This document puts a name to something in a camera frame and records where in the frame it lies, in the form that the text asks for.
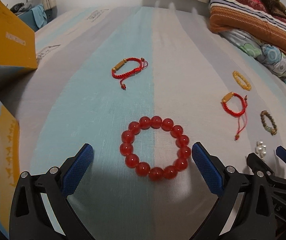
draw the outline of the clothing pile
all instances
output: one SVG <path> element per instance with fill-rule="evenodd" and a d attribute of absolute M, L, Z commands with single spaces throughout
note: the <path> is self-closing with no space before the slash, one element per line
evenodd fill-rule
<path fill-rule="evenodd" d="M 15 15 L 20 16 L 19 18 L 22 21 L 24 21 L 25 19 L 29 19 L 29 17 L 23 17 L 22 18 L 22 14 L 25 12 L 28 12 L 30 10 L 33 14 L 33 18 L 34 18 L 35 23 L 37 25 L 37 30 L 44 27 L 47 24 L 47 17 L 46 17 L 46 13 L 45 13 L 45 10 L 44 10 L 44 7 L 42 4 L 34 6 L 30 2 L 18 3 L 10 9 L 10 11 L 13 12 Z"/>
<path fill-rule="evenodd" d="M 280 0 L 210 0 L 210 30 L 286 83 L 286 7 Z"/>

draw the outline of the bed sheet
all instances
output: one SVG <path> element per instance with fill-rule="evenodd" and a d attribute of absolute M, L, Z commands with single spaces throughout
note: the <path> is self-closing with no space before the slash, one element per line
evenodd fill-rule
<path fill-rule="evenodd" d="M 94 162 L 68 200 L 97 240 L 189 239 L 216 201 L 193 161 L 175 179 L 157 183 L 125 166 L 121 133 L 144 115 L 172 118 L 190 147 L 200 141 L 239 172 L 250 173 L 246 157 L 263 140 L 266 163 L 286 178 L 274 153 L 286 148 L 286 85 L 211 33 L 206 18 L 147 7 L 77 9 L 36 32 L 36 52 L 39 68 L 1 95 L 19 120 L 20 168 L 46 172 L 91 144 Z M 111 68 L 126 57 L 144 57 L 149 66 L 126 79 L 124 91 Z M 118 73 L 136 66 L 129 62 Z M 251 91 L 235 82 L 233 71 L 246 77 Z M 237 119 L 220 103 L 230 91 L 248 96 L 249 122 L 238 141 Z M 232 98 L 229 107 L 237 111 L 240 102 Z M 276 136 L 264 130 L 263 110 L 275 119 Z M 133 145 L 152 166 L 177 158 L 175 140 L 162 130 L 142 131 Z"/>

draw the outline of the white stripe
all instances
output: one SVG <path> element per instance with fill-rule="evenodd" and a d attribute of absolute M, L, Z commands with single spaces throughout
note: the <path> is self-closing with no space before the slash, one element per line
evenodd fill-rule
<path fill-rule="evenodd" d="M 256 9 L 252 8 L 251 6 L 244 5 L 244 4 L 242 4 L 242 3 L 239 3 L 239 2 L 236 1 L 236 0 L 226 0 L 226 1 L 229 1 L 229 2 L 231 2 L 231 3 L 235 3 L 236 5 L 238 5 L 238 6 L 240 6 L 240 7 L 247 8 L 247 9 L 252 10 L 252 11 L 254 11 L 254 12 L 262 13 L 265 17 L 267 17 L 267 18 L 269 18 L 269 19 L 271 19 L 271 20 L 275 20 L 276 22 L 278 22 L 278 23 L 280 23 L 280 24 L 286 26 L 286 23 L 285 23 L 285 22 L 282 22 L 282 21 L 280 21 L 280 20 L 274 18 L 272 15 L 270 15 L 270 14 L 264 12 L 264 11 L 256 10 Z"/>

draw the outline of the gray stripe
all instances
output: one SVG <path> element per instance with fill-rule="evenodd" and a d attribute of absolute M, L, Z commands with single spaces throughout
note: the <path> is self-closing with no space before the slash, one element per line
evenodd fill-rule
<path fill-rule="evenodd" d="M 263 110 L 267 110 L 270 112 L 269 108 L 259 96 L 257 90 L 254 86 L 252 86 L 251 91 L 243 90 L 234 80 L 232 76 L 233 71 L 239 71 L 242 75 L 250 82 L 250 78 L 246 76 L 246 74 L 242 71 L 242 69 L 230 59 L 229 55 L 221 50 L 221 48 L 210 38 L 208 33 L 203 31 L 204 27 L 200 25 L 198 20 L 195 18 L 187 17 L 186 12 L 176 11 L 176 15 L 185 30 L 185 32 L 189 35 L 191 40 L 200 50 L 204 57 L 208 60 L 208 62 L 212 65 L 213 69 L 220 76 L 226 87 L 229 91 L 234 91 L 241 96 L 248 95 L 248 107 L 246 108 L 246 113 L 248 116 L 248 124 L 246 126 L 246 131 L 248 134 L 248 139 L 250 141 L 251 150 L 255 151 L 256 142 L 258 140 L 263 140 L 263 142 L 267 145 L 268 154 L 265 158 L 266 162 L 273 170 L 276 170 L 276 163 L 273 154 L 273 150 L 276 149 L 279 145 L 282 144 L 281 137 L 279 133 L 275 136 L 271 136 L 267 131 L 264 130 L 260 113 Z M 235 130 L 237 129 L 237 118 L 235 119 Z"/>
<path fill-rule="evenodd" d="M 249 14 L 253 14 L 253 15 L 259 16 L 260 18 L 267 19 L 270 23 L 276 24 L 276 25 L 279 26 L 280 28 L 286 30 L 286 25 L 283 25 L 283 24 L 281 24 L 281 23 L 275 21 L 274 19 L 271 19 L 271 18 L 267 17 L 267 16 L 264 15 L 263 13 L 255 12 L 255 11 L 253 11 L 253 10 L 250 10 L 250 9 L 248 9 L 248 8 L 245 8 L 245 7 L 241 7 L 241 6 L 239 6 L 239 5 L 235 4 L 235 3 L 232 3 L 232 2 L 229 2 L 229 1 L 226 1 L 226 0 L 211 0 L 211 4 L 214 4 L 214 3 L 217 3 L 217 4 L 226 4 L 226 5 L 228 5 L 228 6 L 237 8 L 237 9 L 239 9 L 239 10 L 246 11 L 246 12 L 249 13 Z"/>
<path fill-rule="evenodd" d="M 56 52 L 42 68 L 7 89 L 8 93 L 1 93 L 4 101 L 8 100 L 5 104 L 9 111 L 20 123 L 20 152 L 24 153 L 20 155 L 20 162 L 30 163 L 43 124 L 67 81 L 132 10 L 130 7 L 113 9 L 100 23 Z"/>

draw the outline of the red bead bracelet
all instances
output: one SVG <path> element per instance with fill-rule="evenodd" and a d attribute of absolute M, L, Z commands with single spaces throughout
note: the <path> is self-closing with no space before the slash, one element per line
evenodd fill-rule
<path fill-rule="evenodd" d="M 242 103 L 242 111 L 241 112 L 233 112 L 232 110 L 230 110 L 228 107 L 227 107 L 227 102 L 232 98 L 232 97 L 237 97 L 241 100 L 241 103 Z M 225 112 L 227 112 L 228 114 L 234 116 L 234 117 L 238 117 L 238 124 L 239 124 L 239 127 L 237 129 L 237 132 L 236 132 L 236 135 L 235 135 L 235 141 L 237 141 L 240 137 L 240 132 L 242 132 L 243 129 L 245 129 L 246 127 L 246 124 L 247 124 L 247 115 L 246 115 L 246 108 L 247 108 L 247 96 L 245 96 L 245 98 L 243 99 L 239 94 L 237 93 L 234 93 L 234 92 L 230 92 L 228 93 L 227 95 L 225 95 L 222 99 L 222 106 L 223 106 L 223 109 Z M 240 117 L 242 115 L 245 115 L 245 121 L 244 121 L 244 125 L 242 128 L 240 128 Z"/>
<path fill-rule="evenodd" d="M 117 70 L 119 70 L 125 63 L 127 63 L 128 61 L 136 61 L 138 62 L 140 65 L 139 67 L 126 72 L 124 74 L 121 75 L 115 75 L 115 72 Z M 127 79 L 128 77 L 130 77 L 131 75 L 134 75 L 136 72 L 140 72 L 141 70 L 143 70 L 144 68 L 146 68 L 148 66 L 148 62 L 144 59 L 144 58 L 136 58 L 136 57 L 129 57 L 129 58 L 125 58 L 123 59 L 120 63 L 118 63 L 114 68 L 112 68 L 112 77 L 116 78 L 116 79 L 121 79 L 120 84 L 121 84 L 121 88 L 123 90 L 126 89 L 125 84 L 123 84 L 122 82 Z"/>
<path fill-rule="evenodd" d="M 133 141 L 135 135 L 139 134 L 141 129 L 148 128 L 159 129 L 162 127 L 164 131 L 169 131 L 172 137 L 176 138 L 176 145 L 179 147 L 179 158 L 173 165 L 167 166 L 165 169 L 151 166 L 146 162 L 140 162 L 139 157 L 133 153 Z M 174 125 L 170 118 L 165 118 L 163 121 L 159 116 L 153 116 L 151 119 L 147 116 L 141 117 L 139 122 L 131 122 L 129 129 L 124 131 L 121 135 L 122 144 L 120 145 L 120 152 L 125 157 L 125 164 L 129 168 L 134 169 L 137 175 L 141 177 L 149 176 L 151 181 L 157 181 L 162 178 L 174 179 L 178 171 L 183 171 L 187 168 L 187 158 L 191 155 L 191 149 L 187 146 L 189 138 L 183 134 L 183 128 L 180 125 Z"/>

